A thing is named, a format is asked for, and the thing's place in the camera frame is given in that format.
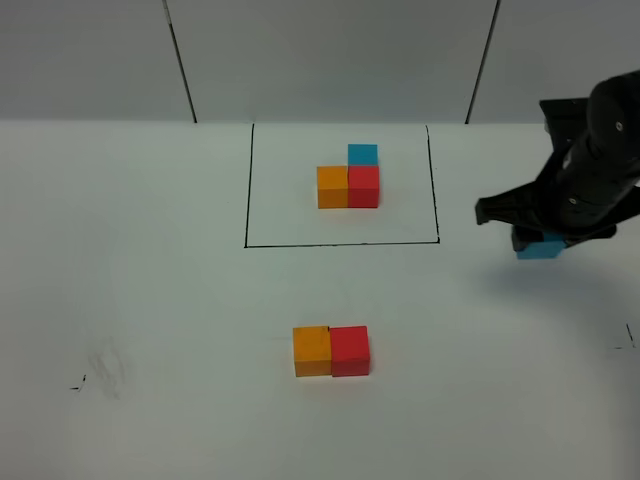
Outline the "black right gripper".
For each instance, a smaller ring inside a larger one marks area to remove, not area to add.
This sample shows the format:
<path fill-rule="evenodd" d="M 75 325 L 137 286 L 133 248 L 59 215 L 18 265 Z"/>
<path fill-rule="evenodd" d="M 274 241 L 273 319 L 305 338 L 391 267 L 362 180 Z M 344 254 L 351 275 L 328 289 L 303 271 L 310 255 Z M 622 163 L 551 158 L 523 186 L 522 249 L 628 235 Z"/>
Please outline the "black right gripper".
<path fill-rule="evenodd" d="M 616 212 L 638 181 L 639 72 L 633 71 L 599 82 L 582 133 L 554 150 L 536 181 L 480 198 L 476 223 L 512 225 L 514 250 L 610 239 L 619 223 L 638 214 L 635 207 Z"/>

